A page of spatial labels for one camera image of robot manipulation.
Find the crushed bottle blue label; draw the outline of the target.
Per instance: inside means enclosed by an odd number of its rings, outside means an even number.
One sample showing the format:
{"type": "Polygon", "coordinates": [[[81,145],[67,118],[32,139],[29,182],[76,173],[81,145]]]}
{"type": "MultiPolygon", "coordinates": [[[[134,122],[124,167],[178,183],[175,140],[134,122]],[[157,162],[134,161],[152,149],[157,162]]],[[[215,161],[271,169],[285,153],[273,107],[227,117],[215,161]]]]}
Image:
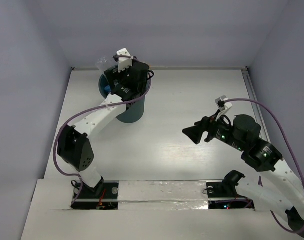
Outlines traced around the crushed bottle blue label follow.
{"type": "Polygon", "coordinates": [[[104,92],[108,95],[111,92],[110,86],[107,85],[104,87],[104,92]]]}

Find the clear crushed bottle white cap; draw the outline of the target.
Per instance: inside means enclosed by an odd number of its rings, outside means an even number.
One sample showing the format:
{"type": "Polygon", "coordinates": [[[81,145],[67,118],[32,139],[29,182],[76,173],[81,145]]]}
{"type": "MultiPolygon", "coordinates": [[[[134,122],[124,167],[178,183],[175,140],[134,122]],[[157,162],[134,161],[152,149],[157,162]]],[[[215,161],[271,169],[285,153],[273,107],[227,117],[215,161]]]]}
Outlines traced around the clear crushed bottle white cap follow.
{"type": "Polygon", "coordinates": [[[107,69],[109,69],[112,66],[112,64],[106,56],[102,56],[96,61],[95,66],[101,72],[105,72],[107,69]]]}

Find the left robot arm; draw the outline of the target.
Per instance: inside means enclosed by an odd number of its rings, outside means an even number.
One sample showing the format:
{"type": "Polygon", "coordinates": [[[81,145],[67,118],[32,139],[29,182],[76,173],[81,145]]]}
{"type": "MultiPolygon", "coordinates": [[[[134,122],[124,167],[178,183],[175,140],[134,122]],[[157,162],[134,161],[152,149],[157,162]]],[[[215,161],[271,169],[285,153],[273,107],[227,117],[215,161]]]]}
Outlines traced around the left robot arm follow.
{"type": "Polygon", "coordinates": [[[119,71],[118,66],[105,70],[98,81],[103,102],[74,124],[66,123],[56,140],[56,155],[80,176],[79,190],[93,198],[102,193],[104,180],[99,174],[91,139],[112,120],[125,124],[137,122],[144,113],[145,95],[151,85],[153,72],[146,63],[133,61],[119,71]]]}

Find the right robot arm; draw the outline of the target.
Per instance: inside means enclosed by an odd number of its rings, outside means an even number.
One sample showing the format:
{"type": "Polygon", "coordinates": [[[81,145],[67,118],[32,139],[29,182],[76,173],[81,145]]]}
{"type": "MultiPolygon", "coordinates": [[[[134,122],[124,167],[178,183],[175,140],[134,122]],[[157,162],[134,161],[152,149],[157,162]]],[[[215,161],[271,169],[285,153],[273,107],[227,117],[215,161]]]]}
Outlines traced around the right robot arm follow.
{"type": "Polygon", "coordinates": [[[260,138],[261,126],[248,115],[237,115],[233,121],[226,116],[203,117],[183,134],[199,144],[203,133],[206,143],[217,139],[241,152],[241,159],[273,188],[251,182],[249,177],[232,170],[214,186],[213,192],[227,196],[247,197],[261,204],[287,222],[290,230],[304,238],[304,187],[290,169],[282,154],[269,142],[260,138]]]}

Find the dark green plastic bin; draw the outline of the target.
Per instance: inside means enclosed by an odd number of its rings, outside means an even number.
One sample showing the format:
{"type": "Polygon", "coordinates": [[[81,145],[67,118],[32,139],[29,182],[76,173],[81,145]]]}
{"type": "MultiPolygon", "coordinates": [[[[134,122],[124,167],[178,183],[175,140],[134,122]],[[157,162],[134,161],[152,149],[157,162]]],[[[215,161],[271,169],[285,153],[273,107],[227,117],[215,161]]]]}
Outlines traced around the dark green plastic bin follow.
{"type": "MultiPolygon", "coordinates": [[[[137,97],[134,102],[126,104],[126,111],[117,116],[117,120],[122,123],[131,124],[138,121],[144,113],[144,104],[145,104],[145,97],[144,94],[148,91],[148,87],[151,85],[151,79],[154,76],[154,72],[149,69],[148,71],[148,78],[146,84],[146,91],[140,96],[137,97]]],[[[104,72],[99,78],[98,82],[98,89],[103,98],[106,98],[109,94],[104,92],[104,87],[108,86],[107,79],[105,78],[104,72]]]]}

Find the silver foil tape strip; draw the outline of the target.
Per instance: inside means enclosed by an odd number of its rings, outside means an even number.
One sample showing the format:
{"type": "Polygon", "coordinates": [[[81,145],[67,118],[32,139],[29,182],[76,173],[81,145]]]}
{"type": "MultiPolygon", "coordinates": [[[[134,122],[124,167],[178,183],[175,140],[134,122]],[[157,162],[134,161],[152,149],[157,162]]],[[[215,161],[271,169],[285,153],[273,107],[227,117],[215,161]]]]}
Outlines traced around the silver foil tape strip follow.
{"type": "Polygon", "coordinates": [[[118,187],[118,210],[184,211],[207,210],[205,181],[121,181],[118,187]]]}

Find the aluminium rail right edge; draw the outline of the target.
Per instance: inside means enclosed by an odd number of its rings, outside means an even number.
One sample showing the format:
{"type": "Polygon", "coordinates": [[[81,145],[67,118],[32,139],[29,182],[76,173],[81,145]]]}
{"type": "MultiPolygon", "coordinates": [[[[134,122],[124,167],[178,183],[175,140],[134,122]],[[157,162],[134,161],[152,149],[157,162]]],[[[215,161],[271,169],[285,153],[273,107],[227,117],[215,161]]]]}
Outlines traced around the aluminium rail right edge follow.
{"type": "MultiPolygon", "coordinates": [[[[248,68],[242,69],[241,73],[242,73],[243,80],[244,80],[244,83],[245,83],[245,86],[246,86],[246,89],[248,92],[249,99],[253,100],[253,101],[257,101],[248,68]]],[[[268,135],[268,132],[266,129],[266,125],[265,125],[265,122],[264,122],[264,119],[262,116],[260,105],[251,102],[251,106],[252,106],[256,121],[261,125],[261,134],[260,134],[261,138],[267,142],[270,142],[270,138],[269,138],[269,135],[268,135]]]]}

